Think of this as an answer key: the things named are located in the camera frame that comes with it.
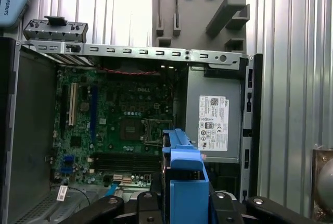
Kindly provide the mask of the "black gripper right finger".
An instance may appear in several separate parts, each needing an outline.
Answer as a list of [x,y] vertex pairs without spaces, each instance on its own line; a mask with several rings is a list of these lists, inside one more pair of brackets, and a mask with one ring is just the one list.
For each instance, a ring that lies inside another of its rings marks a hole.
[[262,196],[250,197],[240,203],[227,192],[210,195],[209,223],[312,223],[306,218]]

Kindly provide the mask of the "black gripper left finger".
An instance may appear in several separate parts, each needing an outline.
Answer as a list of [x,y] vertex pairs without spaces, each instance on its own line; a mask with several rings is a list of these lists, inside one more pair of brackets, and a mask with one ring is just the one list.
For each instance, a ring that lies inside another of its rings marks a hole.
[[104,196],[75,214],[75,223],[160,223],[156,193],[141,192],[127,203],[120,197]]

